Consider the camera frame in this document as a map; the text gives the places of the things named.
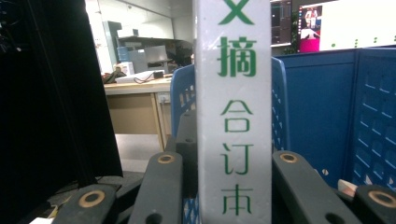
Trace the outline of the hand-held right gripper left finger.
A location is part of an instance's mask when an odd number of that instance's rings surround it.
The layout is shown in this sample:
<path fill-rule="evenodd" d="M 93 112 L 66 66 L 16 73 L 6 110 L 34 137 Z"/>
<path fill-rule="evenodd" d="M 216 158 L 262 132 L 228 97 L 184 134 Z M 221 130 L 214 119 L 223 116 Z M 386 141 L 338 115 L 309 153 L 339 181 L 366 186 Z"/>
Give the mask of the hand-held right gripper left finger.
<path fill-rule="evenodd" d="M 197 224 L 197 122 L 181 115 L 177 136 L 149 159 L 128 224 Z"/>

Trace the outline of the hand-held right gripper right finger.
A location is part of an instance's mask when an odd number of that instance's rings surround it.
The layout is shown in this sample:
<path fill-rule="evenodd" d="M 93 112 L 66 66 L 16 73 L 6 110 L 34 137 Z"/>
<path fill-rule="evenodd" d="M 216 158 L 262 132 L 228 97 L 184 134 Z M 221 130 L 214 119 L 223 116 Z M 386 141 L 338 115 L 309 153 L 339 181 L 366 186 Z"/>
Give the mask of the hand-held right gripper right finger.
<path fill-rule="evenodd" d="M 273 224 L 361 224 L 303 156 L 272 157 Z"/>

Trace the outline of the blue plastic file rack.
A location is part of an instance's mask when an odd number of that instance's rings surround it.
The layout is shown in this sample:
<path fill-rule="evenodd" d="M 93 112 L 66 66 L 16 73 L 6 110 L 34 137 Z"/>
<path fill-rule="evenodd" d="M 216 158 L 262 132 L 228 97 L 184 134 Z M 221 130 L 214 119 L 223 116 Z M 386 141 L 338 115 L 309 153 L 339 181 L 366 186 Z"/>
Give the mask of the blue plastic file rack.
<path fill-rule="evenodd" d="M 361 224 L 396 224 L 396 48 L 273 58 L 272 140 Z"/>

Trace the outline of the white picture-grid book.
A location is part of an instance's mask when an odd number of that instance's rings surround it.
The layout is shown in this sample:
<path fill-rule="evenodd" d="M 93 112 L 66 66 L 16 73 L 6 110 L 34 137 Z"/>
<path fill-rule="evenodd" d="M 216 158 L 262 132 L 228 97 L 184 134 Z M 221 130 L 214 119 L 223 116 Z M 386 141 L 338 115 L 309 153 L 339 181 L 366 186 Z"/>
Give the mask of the white picture-grid book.
<path fill-rule="evenodd" d="M 200 219 L 272 223 L 269 0 L 193 0 Z"/>

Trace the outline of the beige wooden desk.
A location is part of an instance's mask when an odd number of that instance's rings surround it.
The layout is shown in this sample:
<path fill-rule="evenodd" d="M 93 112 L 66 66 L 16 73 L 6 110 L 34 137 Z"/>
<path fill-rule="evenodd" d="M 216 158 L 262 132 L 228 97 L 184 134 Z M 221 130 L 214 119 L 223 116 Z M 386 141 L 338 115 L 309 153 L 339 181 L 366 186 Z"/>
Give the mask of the beige wooden desk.
<path fill-rule="evenodd" d="M 153 135 L 160 150 L 171 136 L 171 102 L 161 104 L 159 92 L 170 93 L 171 78 L 143 84 L 106 84 L 106 98 L 116 134 Z"/>

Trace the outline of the white box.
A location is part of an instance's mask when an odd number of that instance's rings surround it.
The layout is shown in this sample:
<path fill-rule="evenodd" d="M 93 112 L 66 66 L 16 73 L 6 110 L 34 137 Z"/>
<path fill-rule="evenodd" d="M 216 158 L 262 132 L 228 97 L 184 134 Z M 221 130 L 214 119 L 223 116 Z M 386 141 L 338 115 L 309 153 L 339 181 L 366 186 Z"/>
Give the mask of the white box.
<path fill-rule="evenodd" d="M 134 65 L 132 62 L 123 62 L 116 64 L 116 67 L 119 68 L 126 75 L 134 74 Z"/>

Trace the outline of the grey printer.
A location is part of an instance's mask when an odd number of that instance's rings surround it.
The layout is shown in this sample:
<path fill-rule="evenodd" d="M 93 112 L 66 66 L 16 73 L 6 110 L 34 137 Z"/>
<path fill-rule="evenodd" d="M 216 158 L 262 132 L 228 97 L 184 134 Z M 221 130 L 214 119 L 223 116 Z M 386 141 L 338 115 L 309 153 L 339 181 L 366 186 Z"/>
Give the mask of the grey printer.
<path fill-rule="evenodd" d="M 154 70 L 169 72 L 168 63 L 170 59 L 167 56 L 165 46 L 132 50 L 129 52 L 129 57 L 136 73 Z"/>

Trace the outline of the black curtain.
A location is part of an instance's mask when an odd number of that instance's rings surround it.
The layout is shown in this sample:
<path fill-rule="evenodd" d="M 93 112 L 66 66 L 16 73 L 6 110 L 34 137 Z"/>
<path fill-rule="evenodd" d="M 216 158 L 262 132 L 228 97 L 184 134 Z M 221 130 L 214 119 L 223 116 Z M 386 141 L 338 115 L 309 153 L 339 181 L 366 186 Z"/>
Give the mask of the black curtain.
<path fill-rule="evenodd" d="M 121 174 L 85 0 L 0 0 L 0 224 Z"/>

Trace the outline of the dark monitor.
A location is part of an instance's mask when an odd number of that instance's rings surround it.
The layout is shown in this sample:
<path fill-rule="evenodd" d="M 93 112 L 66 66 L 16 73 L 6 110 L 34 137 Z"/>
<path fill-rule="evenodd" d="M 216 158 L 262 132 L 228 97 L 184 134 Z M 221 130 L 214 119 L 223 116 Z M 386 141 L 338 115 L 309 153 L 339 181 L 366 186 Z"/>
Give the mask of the dark monitor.
<path fill-rule="evenodd" d="M 272 47 L 291 43 L 291 0 L 270 0 L 272 21 Z"/>

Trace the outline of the large bright monitor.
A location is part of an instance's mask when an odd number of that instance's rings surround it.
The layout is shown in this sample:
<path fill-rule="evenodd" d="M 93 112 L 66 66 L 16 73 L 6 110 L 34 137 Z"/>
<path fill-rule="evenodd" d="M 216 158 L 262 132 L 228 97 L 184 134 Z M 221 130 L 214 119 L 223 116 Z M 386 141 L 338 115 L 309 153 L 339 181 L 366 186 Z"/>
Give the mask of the large bright monitor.
<path fill-rule="evenodd" d="M 298 51 L 396 45 L 396 0 L 333 0 L 300 5 Z"/>

